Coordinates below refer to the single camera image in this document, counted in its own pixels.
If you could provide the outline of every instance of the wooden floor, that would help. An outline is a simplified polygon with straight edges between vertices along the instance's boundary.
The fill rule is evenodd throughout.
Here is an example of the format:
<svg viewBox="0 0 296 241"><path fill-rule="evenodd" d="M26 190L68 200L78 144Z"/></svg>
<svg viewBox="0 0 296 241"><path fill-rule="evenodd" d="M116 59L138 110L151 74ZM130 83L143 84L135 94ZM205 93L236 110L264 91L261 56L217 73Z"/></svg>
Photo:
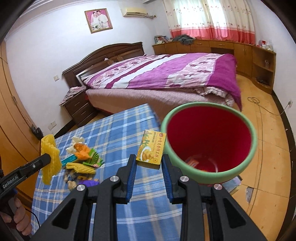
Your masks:
<svg viewBox="0 0 296 241"><path fill-rule="evenodd" d="M258 105L247 99L256 97L260 100L260 105L279 114L272 96L255 87L243 76L238 75L237 81L242 91L242 113L251 120L257 130L258 147L252 162L241 173L242 184L233 197L268 241L275 241L284 221L290 193L291 168L286 132L280 116L270 114L262 108L261 114ZM103 114L98 114L91 122L104 117ZM253 188L250 203L246 199L248 187ZM208 228L205 227L205 230L206 240L209 240Z"/></svg>

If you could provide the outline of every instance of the white wall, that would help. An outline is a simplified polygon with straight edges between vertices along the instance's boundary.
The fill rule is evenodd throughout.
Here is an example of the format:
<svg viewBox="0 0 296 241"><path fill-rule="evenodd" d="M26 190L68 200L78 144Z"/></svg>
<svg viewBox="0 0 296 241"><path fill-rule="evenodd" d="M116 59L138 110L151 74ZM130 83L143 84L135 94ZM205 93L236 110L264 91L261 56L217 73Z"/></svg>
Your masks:
<svg viewBox="0 0 296 241"><path fill-rule="evenodd" d="M271 40L276 52L274 92L285 107L291 99L294 103L286 110L292 131L296 133L296 44L286 27L260 0L247 0L253 16L256 41Z"/></svg>
<svg viewBox="0 0 296 241"><path fill-rule="evenodd" d="M153 24L156 29L156 34L167 36L168 38L170 38L171 34L168 26L168 19L166 17L163 1L155 0L153 2L150 2L147 4L146 9L148 10L149 14L157 16L157 18L153 20Z"/></svg>
<svg viewBox="0 0 296 241"><path fill-rule="evenodd" d="M7 59L15 88L44 134L56 134L71 120L59 106L69 90L62 71L94 50L114 43L143 42L145 53L154 53L153 20L122 17L120 8L130 6L146 7L134 1L71 5L34 19L8 37ZM99 8L107 8L113 29L91 34L84 11ZM60 80L55 82L55 75ZM50 131L48 125L53 121L57 125Z"/></svg>

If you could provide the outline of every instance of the nightstand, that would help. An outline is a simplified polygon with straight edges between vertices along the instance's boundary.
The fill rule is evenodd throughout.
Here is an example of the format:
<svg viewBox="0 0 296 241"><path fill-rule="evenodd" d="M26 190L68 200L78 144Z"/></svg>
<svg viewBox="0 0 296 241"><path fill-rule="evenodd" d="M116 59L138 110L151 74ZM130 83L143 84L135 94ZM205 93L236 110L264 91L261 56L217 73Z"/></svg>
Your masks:
<svg viewBox="0 0 296 241"><path fill-rule="evenodd" d="M90 122L97 115L97 110L86 99L85 90L74 95L62 104L78 127Z"/></svg>

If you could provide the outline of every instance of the wooden headboard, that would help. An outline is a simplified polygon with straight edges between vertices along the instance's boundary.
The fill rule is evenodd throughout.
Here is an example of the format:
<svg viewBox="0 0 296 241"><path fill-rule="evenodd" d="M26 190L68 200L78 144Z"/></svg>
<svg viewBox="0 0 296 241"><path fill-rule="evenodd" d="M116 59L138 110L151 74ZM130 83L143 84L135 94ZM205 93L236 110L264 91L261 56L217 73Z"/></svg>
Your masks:
<svg viewBox="0 0 296 241"><path fill-rule="evenodd" d="M99 71L106 68L113 61L118 62L142 55L144 55L142 42L107 45L90 53L79 63L63 71L63 76L69 87L81 86L82 82L76 76L79 76L93 65L96 65L96 70Z"/></svg>

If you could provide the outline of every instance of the air conditioner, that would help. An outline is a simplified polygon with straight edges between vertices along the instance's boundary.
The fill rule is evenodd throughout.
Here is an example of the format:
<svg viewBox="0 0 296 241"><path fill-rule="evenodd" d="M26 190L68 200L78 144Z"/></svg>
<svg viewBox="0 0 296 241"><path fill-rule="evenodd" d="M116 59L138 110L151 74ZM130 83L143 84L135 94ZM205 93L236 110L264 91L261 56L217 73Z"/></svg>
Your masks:
<svg viewBox="0 0 296 241"><path fill-rule="evenodd" d="M137 7L126 7L121 12L124 17L145 17L148 14L146 9Z"/></svg>

